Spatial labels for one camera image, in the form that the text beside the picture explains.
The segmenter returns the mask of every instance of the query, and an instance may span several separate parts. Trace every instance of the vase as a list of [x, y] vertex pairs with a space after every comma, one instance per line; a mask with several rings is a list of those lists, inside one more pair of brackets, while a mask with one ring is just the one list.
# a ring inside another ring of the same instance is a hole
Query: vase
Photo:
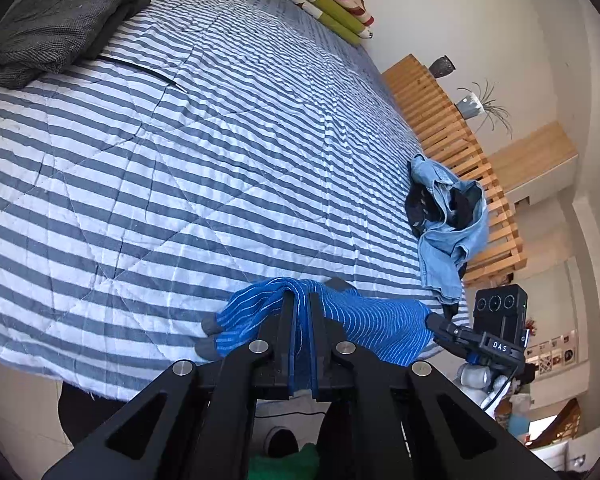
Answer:
[[465, 119], [471, 119], [484, 112], [482, 103], [476, 94], [470, 92], [464, 99], [456, 103], [456, 108]]
[[445, 75], [451, 74], [455, 69], [456, 67], [453, 63], [451, 63], [451, 60], [447, 56], [442, 56], [431, 63], [429, 72], [431, 72], [433, 77], [438, 79], [440, 77], [444, 77]]

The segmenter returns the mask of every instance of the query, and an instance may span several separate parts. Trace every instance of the metal screw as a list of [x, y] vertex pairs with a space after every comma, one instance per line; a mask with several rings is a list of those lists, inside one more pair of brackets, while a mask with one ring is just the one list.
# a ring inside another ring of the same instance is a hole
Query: metal screw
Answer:
[[431, 373], [431, 365], [426, 361], [416, 361], [411, 365], [411, 370], [420, 377], [426, 377]]
[[171, 367], [176, 375], [187, 375], [193, 370], [193, 365], [189, 361], [178, 361]]
[[340, 341], [336, 345], [336, 350], [341, 354], [353, 354], [356, 351], [356, 346], [351, 341]]
[[249, 343], [249, 350], [254, 354], [262, 354], [269, 350], [269, 343], [264, 341], [264, 339], [256, 339], [256, 341], [251, 341]]
[[584, 465], [586, 459], [587, 455], [577, 456], [576, 458], [573, 458], [571, 460], [571, 465], [575, 468], [581, 468]]

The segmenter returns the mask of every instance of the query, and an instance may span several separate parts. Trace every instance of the black cable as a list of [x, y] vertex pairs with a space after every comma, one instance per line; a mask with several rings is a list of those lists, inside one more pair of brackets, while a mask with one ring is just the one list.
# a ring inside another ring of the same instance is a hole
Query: black cable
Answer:
[[279, 413], [278, 415], [256, 415], [254, 418], [273, 418], [275, 416], [285, 416], [285, 415], [326, 415], [327, 412], [314, 412], [314, 413], [305, 413], [305, 412], [288, 412], [288, 413]]
[[512, 373], [510, 373], [509, 377], [507, 377], [507, 380], [504, 381], [504, 384], [498, 390], [498, 393], [496, 394], [496, 396], [493, 397], [493, 399], [491, 399], [489, 401], [489, 403], [482, 409], [484, 412], [486, 412], [489, 409], [489, 407], [495, 402], [495, 400], [500, 396], [500, 394], [502, 393], [504, 388], [509, 384], [510, 380], [513, 379], [513, 375], [515, 375], [515, 373], [516, 373], [515, 370], [513, 370]]

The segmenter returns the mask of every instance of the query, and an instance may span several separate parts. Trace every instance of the light blue denim shirt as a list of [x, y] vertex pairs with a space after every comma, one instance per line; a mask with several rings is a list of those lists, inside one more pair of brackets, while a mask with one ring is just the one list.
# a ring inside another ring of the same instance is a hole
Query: light blue denim shirt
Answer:
[[[411, 161], [411, 178], [427, 188], [443, 213], [441, 221], [425, 220], [418, 240], [422, 285], [435, 291], [441, 303], [457, 303], [462, 297], [458, 269], [483, 250], [489, 239], [484, 190], [475, 180], [462, 181], [442, 164], [420, 154]], [[457, 230], [447, 223], [454, 214], [450, 208], [451, 190], [456, 188], [464, 194], [472, 187], [479, 190], [480, 200], [469, 226]]]

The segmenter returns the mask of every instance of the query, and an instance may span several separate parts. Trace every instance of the floor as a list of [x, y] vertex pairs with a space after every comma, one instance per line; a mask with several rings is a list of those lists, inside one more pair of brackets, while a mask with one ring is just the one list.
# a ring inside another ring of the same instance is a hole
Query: floor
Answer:
[[58, 420], [60, 384], [0, 364], [0, 450], [22, 480], [40, 480], [72, 449]]

